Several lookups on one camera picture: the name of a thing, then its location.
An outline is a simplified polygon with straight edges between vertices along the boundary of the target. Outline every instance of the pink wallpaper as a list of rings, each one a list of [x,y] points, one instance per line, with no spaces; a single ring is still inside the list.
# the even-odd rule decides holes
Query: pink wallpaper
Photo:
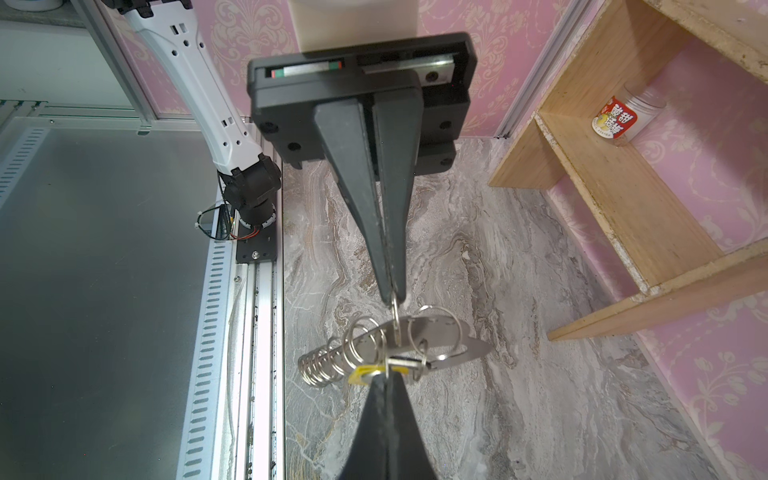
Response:
[[[768,86],[698,40],[654,86],[668,107],[634,146],[724,252],[768,237]],[[573,183],[549,194],[611,295],[636,293]],[[768,293],[638,336],[728,475],[768,478]]]
[[[419,34],[466,31],[478,54],[462,135],[491,137],[541,53],[568,0],[419,0]],[[248,115],[245,69],[251,58],[297,50],[287,0],[195,2],[200,31],[241,114]],[[162,117],[188,110],[152,54],[116,12],[112,28]]]

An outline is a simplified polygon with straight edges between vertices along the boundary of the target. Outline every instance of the wooden board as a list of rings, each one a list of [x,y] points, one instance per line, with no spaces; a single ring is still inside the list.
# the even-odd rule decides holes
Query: wooden board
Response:
[[[627,81],[650,81],[692,36],[642,0],[607,0],[540,110],[593,117]]]
[[[768,83],[768,17],[724,0],[645,2]]]
[[[768,239],[662,283],[654,295],[639,293],[553,330],[548,337],[624,335],[764,290],[768,290]]]
[[[586,118],[535,118],[641,292],[723,256],[631,144],[615,147]]]
[[[496,168],[491,187],[552,188],[565,175],[533,118]]]

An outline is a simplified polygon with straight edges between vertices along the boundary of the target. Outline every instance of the yellow tag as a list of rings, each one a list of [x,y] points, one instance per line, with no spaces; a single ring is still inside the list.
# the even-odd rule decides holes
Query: yellow tag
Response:
[[[408,375],[408,367],[393,366],[392,370],[403,375]],[[374,372],[384,372],[384,365],[361,365],[357,367],[355,371],[352,372],[352,375],[349,376],[349,384],[368,385],[367,383],[363,382],[362,378],[363,376],[370,375]]]

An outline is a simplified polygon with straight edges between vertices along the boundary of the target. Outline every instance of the marble surface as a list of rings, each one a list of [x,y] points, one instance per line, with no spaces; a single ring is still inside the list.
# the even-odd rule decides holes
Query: marble surface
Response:
[[[716,478],[632,338],[547,340],[608,300],[539,192],[486,185],[504,143],[462,140],[415,181],[403,309],[448,307],[495,347],[409,387],[438,477]],[[287,168],[283,189],[286,477],[335,478],[366,389],[311,388],[296,359],[386,312],[328,164]]]

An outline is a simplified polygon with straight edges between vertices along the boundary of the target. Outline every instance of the red sticker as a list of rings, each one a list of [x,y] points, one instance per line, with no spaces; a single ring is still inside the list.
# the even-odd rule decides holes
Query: red sticker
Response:
[[[592,129],[601,137],[619,138],[636,121],[634,110],[612,97],[592,120]]]

